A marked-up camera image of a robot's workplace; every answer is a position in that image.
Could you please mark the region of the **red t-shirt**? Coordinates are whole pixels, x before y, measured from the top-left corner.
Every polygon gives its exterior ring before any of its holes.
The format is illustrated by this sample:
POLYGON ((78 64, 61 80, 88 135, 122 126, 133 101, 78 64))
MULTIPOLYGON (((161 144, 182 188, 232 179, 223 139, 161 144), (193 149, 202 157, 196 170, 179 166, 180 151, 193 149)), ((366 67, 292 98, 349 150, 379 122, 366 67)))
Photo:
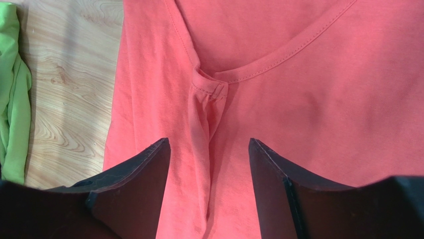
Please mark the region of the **red t-shirt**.
POLYGON ((360 186, 424 173, 421 0, 125 0, 104 169, 166 137, 157 238, 257 239, 248 142, 360 186))

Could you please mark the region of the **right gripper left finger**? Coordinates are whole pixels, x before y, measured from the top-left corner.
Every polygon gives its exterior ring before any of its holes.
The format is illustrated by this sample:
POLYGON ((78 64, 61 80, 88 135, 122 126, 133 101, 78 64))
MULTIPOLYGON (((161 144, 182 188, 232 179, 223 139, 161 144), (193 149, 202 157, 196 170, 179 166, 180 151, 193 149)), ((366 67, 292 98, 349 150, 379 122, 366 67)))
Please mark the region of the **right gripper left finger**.
POLYGON ((3 239, 153 239, 170 165, 162 138, 70 187, 40 190, 0 183, 3 239))

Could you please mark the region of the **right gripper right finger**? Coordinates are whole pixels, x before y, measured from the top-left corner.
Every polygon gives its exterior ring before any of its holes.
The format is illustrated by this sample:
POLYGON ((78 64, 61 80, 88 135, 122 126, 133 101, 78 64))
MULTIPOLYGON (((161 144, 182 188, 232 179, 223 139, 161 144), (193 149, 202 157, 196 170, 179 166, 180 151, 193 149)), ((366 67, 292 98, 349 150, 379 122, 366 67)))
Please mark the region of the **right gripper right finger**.
POLYGON ((249 162, 264 239, 421 239, 424 179, 391 176, 350 187, 249 142, 249 162))

